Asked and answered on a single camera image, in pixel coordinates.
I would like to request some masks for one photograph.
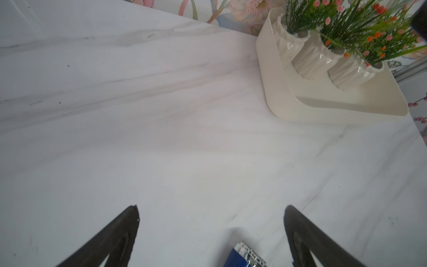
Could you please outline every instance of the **artificial flower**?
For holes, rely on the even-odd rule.
[[[384,13],[386,11],[386,9],[384,8],[384,6],[380,6],[379,8],[378,8],[378,10],[377,10],[377,13],[379,14],[379,15],[381,15],[382,13]]]

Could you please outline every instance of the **white marble table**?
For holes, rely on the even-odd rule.
[[[55,266],[134,204],[131,267],[216,267],[240,240],[291,266],[289,204],[368,266],[427,262],[427,149],[410,116],[287,123],[253,36],[120,0],[34,0],[23,16],[10,3],[1,266]]]

